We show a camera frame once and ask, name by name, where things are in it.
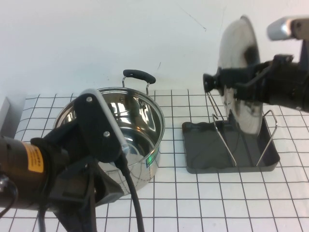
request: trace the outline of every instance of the orange label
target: orange label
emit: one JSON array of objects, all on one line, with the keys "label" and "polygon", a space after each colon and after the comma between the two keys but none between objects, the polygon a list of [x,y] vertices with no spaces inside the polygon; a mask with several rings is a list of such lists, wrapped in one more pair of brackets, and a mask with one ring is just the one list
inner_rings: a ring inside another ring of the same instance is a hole
[{"label": "orange label", "polygon": [[28,156],[28,170],[36,173],[44,171],[42,153],[37,146],[23,143]]}]

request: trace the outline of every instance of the black handle grip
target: black handle grip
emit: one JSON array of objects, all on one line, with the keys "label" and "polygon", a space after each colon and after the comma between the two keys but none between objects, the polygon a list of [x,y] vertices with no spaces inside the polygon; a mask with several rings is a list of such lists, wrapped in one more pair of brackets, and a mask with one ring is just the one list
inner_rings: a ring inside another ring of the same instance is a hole
[{"label": "black handle grip", "polygon": [[208,93],[215,88],[215,78],[207,73],[204,73],[203,84],[205,93]]},{"label": "black handle grip", "polygon": [[146,81],[149,84],[154,84],[156,81],[154,76],[140,70],[131,70],[131,69],[124,70],[124,76],[133,77],[135,79]]}]

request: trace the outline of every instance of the pot rim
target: pot rim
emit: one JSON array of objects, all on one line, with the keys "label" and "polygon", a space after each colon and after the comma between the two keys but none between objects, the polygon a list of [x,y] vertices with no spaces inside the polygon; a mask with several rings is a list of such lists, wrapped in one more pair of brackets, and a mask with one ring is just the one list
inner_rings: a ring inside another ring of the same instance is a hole
[{"label": "pot rim", "polygon": [[[160,143],[162,141],[163,135],[164,135],[164,131],[165,131],[165,118],[164,118],[164,114],[161,110],[161,107],[152,99],[150,98],[148,95],[132,89],[132,88],[126,88],[126,87],[107,87],[107,88],[99,88],[97,89],[101,94],[102,93],[113,93],[115,91],[124,91],[124,92],[128,92],[128,90],[133,91],[134,93],[137,93],[138,95],[142,96],[143,98],[145,98],[144,100],[146,100],[147,103],[149,103],[150,105],[152,104],[154,106],[154,109],[157,111],[159,118],[160,118],[160,123],[161,123],[161,132],[160,132],[160,136],[156,142],[156,144],[154,145],[153,149],[146,155],[144,156],[144,158],[142,158],[141,160],[139,160],[136,163],[133,163],[131,165],[129,165],[128,167],[132,167],[140,162],[143,162],[145,159],[149,158],[160,146]],[[61,125],[61,123],[63,122],[64,119],[64,115],[65,112],[67,112],[70,108],[73,107],[73,102],[75,101],[72,100],[71,102],[69,102],[65,107],[63,107],[63,109],[60,111],[60,113],[58,114],[54,125],[53,125],[53,129],[57,128],[59,125]],[[118,171],[119,169],[115,167],[114,170],[108,170],[107,172],[114,172],[114,171]]]}]

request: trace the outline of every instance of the grid pattern surface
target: grid pattern surface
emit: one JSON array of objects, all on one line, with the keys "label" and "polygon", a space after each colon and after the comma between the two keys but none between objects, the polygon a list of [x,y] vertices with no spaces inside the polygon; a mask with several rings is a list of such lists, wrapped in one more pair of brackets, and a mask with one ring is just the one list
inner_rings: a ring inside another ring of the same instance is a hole
[{"label": "grid pattern surface", "polygon": [[[211,122],[214,113],[203,91],[157,90],[166,130],[155,177],[138,191],[146,232],[309,231],[309,114],[278,106],[274,143],[281,161],[272,172],[190,174],[186,171],[182,123]],[[221,112],[224,107],[213,93]],[[29,96],[15,138],[45,136],[61,109],[78,94]],[[270,131],[275,127],[266,116]],[[98,232],[137,232],[130,196],[96,208]],[[11,209],[0,219],[2,232],[38,232],[37,212]],[[64,232],[48,212],[47,232]]]}]

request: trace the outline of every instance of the gray tray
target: gray tray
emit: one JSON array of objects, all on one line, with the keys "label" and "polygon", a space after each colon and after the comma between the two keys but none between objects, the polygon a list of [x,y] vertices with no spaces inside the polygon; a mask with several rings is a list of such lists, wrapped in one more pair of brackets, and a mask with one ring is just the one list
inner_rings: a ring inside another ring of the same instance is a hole
[{"label": "gray tray", "polygon": [[227,148],[220,138],[214,123],[191,123],[182,125],[187,170],[190,173],[234,173],[273,171],[280,161],[273,141],[270,142],[262,159],[259,159],[271,136],[263,118],[258,136],[244,134],[230,121],[216,121],[237,163],[235,166]]}]

